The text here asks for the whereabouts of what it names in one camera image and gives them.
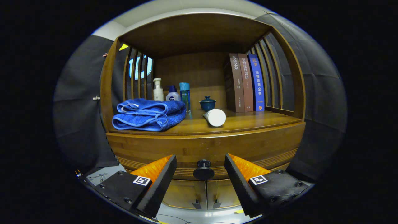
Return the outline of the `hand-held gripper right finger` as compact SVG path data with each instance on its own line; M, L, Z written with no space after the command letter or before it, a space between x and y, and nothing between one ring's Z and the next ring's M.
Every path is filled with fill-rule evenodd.
M230 153L225 155L224 167L250 218L287 207L310 189L283 169L270 171Z

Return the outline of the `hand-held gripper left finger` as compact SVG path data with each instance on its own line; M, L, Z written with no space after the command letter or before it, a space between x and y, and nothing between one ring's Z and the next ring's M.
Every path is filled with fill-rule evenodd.
M131 213L155 218L176 168L176 156L169 155L130 173L118 171L93 189Z

